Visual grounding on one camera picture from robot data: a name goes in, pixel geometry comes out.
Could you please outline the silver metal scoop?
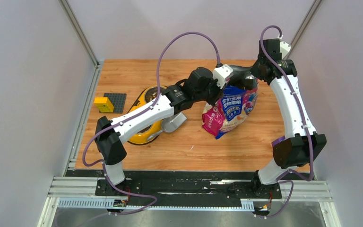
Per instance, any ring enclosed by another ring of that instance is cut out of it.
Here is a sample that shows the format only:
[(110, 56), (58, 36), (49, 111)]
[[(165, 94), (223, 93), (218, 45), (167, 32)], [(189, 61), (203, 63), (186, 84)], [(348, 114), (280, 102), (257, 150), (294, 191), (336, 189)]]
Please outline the silver metal scoop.
[(147, 139), (150, 141), (157, 136), (159, 136), (162, 132), (171, 133), (177, 130), (180, 126), (182, 126), (187, 121), (187, 117), (183, 113), (178, 113), (174, 116), (165, 118), (160, 123), (160, 130), (158, 132), (153, 133)]

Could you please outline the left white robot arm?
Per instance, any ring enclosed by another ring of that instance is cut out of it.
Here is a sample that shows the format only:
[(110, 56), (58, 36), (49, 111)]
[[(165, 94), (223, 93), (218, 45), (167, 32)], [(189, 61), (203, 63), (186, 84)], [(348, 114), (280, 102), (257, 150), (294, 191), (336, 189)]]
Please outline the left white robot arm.
[(223, 65), (214, 70), (198, 67), (189, 77), (168, 86), (145, 105), (121, 117), (97, 122), (95, 143), (104, 159), (108, 190), (114, 195), (125, 192), (126, 183), (122, 161), (127, 152), (123, 146), (132, 136), (154, 123), (190, 109), (194, 103), (205, 101), (215, 105), (233, 75), (233, 69)]

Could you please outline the colourful pet food bag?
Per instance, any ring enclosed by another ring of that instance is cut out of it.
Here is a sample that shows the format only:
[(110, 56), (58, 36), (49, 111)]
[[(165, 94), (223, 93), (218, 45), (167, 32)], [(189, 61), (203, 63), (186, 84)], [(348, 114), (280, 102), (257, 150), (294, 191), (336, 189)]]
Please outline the colourful pet food bag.
[(258, 79), (251, 74), (251, 67), (230, 66), (233, 75), (226, 83), (223, 96), (215, 106), (206, 104), (201, 127), (215, 139), (243, 123), (253, 111), (258, 99)]

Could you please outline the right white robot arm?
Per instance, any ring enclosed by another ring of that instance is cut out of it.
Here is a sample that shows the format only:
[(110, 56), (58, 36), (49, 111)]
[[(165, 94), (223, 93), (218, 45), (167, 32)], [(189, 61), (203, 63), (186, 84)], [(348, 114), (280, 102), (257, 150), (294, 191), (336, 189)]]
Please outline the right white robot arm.
[(306, 112), (294, 62), (283, 58), (289, 49), (289, 44), (278, 38), (260, 40), (258, 59), (251, 68), (251, 74), (266, 82), (275, 94), (285, 129), (284, 136), (272, 143), (272, 160), (251, 184), (253, 195), (260, 198), (269, 193), (270, 184), (296, 168), (309, 165), (312, 171), (315, 158), (327, 143)]

